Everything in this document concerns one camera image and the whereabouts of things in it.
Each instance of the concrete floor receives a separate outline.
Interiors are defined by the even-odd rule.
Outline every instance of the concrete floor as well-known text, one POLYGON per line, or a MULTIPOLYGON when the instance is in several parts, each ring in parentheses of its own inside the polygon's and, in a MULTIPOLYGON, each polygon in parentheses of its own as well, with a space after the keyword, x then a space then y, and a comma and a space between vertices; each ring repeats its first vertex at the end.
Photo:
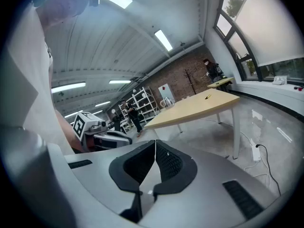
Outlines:
MULTIPOLYGON (((240 95, 241 100, 237 106, 240 116, 241 131, 255 144, 262 144, 268 150, 268 161, 273 177, 277 180, 281 193, 290 190, 296 183, 301 168, 304 166, 304 123, 291 115, 278 110, 258 100, 240 95)), ((216 115, 204 119, 180 124, 182 133, 177 126, 156 129, 159 139, 168 141, 171 147, 188 146, 206 152, 211 152, 223 157, 229 155, 228 160, 244 169, 253 166, 252 149, 247 137, 241 133, 240 152, 236 160, 232 159, 233 152, 233 127, 231 111, 220 113, 221 122, 216 115)), ((141 137, 136 137, 136 129, 128 135, 134 143, 157 139, 153 130, 145 130, 141 137)), ((260 147, 260 153, 266 162, 266 151, 260 147)), ((255 167, 246 169, 252 176, 267 172, 266 166, 260 161, 255 167)), ((141 184, 144 194, 151 192, 153 186, 161 182, 159 169, 156 163, 151 168, 147 178, 141 184)), ((266 175, 256 177, 266 186, 266 175)), ((278 196, 276 183, 271 179, 267 187, 278 196)), ((146 195, 147 202, 151 196, 146 195)))

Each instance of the pants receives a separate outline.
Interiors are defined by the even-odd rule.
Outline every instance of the pants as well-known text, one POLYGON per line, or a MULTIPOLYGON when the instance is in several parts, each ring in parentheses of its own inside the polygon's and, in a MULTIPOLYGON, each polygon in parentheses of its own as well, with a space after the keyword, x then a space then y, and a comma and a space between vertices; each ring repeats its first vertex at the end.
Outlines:
POLYGON ((135 127, 137 128, 137 132, 140 133, 140 131, 143 129, 140 125, 138 118, 131 118, 132 122, 134 123, 135 127))

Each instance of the small table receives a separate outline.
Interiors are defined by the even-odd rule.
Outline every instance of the small table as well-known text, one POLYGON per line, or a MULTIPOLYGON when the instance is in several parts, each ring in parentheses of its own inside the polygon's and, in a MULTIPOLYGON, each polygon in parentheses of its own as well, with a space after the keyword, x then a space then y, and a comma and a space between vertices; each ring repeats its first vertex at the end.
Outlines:
POLYGON ((221 86, 221 85, 223 85, 223 84, 225 84, 225 83, 231 81, 232 79, 234 79, 234 77, 231 77, 231 78, 223 78, 223 79, 221 79, 221 80, 219 80, 219 81, 217 81, 217 82, 214 82, 214 83, 211 84, 211 85, 208 85, 207 87, 208 87, 208 88, 217 88, 217 87, 220 86, 220 88, 221 88, 222 91, 228 92, 227 88, 226 88, 225 86, 221 86))
POLYGON ((197 95, 178 101, 174 107, 159 113, 145 125, 145 128, 153 129, 156 136, 158 136, 155 131, 156 128, 177 125, 180 133, 182 133, 179 125, 181 123, 190 122, 213 114, 217 115, 218 123, 220 123, 219 113, 231 109, 234 131, 233 158, 236 159, 239 151, 240 123, 238 112, 234 107, 239 100, 240 98, 236 95, 216 89, 208 89, 197 95))

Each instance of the white ceiling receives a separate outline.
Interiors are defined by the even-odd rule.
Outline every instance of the white ceiling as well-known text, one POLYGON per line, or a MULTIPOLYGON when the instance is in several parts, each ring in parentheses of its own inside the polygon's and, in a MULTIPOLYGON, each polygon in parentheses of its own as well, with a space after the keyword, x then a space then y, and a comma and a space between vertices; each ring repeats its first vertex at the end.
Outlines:
POLYGON ((110 79, 137 79, 199 41, 203 0, 133 0, 122 9, 107 0, 47 31, 52 50, 52 87, 86 82, 82 88, 54 93, 56 108, 67 115, 96 112, 97 103, 116 102, 132 88, 109 84, 110 79), (173 50, 167 52, 154 33, 161 29, 173 50))

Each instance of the white shelving unit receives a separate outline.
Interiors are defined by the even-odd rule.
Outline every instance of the white shelving unit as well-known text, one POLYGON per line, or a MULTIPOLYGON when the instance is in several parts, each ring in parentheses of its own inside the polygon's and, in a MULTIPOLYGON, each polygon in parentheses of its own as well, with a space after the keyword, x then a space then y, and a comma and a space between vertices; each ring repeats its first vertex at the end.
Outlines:
MULTIPOLYGON (((136 94, 132 94, 132 97, 126 102, 131 102, 132 105, 143 115, 144 119, 140 122, 153 119, 159 112, 160 108, 152 94, 150 87, 140 88, 140 91, 136 94)), ((127 119, 127 112, 125 109, 122 109, 122 104, 119 105, 120 110, 123 113, 125 119, 127 119)))

